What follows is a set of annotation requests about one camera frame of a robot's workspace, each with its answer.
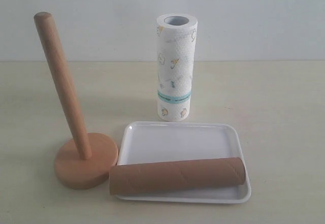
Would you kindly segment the white patterned paper towel roll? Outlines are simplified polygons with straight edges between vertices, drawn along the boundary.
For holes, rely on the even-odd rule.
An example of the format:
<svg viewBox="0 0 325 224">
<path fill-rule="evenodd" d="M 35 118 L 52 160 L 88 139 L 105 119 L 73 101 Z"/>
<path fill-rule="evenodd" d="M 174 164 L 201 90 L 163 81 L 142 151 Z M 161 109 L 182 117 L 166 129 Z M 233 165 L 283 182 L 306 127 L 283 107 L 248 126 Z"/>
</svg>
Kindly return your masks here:
<svg viewBox="0 0 325 224">
<path fill-rule="evenodd" d="M 182 121 L 190 112 L 198 20 L 164 14 L 156 20 L 157 112 L 165 121 Z"/>
</svg>

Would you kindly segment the brown cardboard tube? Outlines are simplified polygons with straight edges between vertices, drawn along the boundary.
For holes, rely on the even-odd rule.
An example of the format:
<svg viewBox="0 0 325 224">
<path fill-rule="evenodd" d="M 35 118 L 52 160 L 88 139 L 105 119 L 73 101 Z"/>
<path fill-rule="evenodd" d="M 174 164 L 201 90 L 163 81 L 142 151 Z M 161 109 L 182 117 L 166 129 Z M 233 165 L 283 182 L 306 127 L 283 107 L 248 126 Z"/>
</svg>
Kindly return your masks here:
<svg viewBox="0 0 325 224">
<path fill-rule="evenodd" d="M 113 166 L 111 195 L 232 187 L 244 184 L 246 169 L 239 157 Z"/>
</svg>

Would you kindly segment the wooden paper towel holder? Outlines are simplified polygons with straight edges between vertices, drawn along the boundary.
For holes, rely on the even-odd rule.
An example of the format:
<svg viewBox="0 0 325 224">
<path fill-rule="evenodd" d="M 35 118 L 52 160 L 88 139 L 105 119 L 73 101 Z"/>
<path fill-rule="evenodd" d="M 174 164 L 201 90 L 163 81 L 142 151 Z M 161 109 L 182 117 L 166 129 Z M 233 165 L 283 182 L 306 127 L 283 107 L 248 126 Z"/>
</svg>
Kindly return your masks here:
<svg viewBox="0 0 325 224">
<path fill-rule="evenodd" d="M 52 14 L 34 16 L 38 35 L 53 82 L 69 125 L 72 139 L 58 150 L 54 160 L 57 179 L 72 189 L 89 189 L 108 180 L 110 168 L 117 163 L 118 147 L 101 133 L 88 133 L 77 99 L 73 79 Z"/>
</svg>

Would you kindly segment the white rectangular tray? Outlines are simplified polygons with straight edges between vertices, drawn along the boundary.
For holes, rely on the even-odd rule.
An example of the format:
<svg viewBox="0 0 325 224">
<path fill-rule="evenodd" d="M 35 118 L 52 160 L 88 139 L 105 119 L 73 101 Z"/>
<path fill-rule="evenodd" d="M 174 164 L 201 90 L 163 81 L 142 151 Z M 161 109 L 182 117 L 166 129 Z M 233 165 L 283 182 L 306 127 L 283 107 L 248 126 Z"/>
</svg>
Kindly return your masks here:
<svg viewBox="0 0 325 224">
<path fill-rule="evenodd" d="M 239 157 L 242 148 L 236 130 L 220 123 L 150 122 L 129 124 L 123 135 L 119 165 L 196 159 Z M 244 184 L 225 188 L 168 191 L 123 196 L 129 201 L 242 204 L 251 196 L 247 178 Z"/>
</svg>

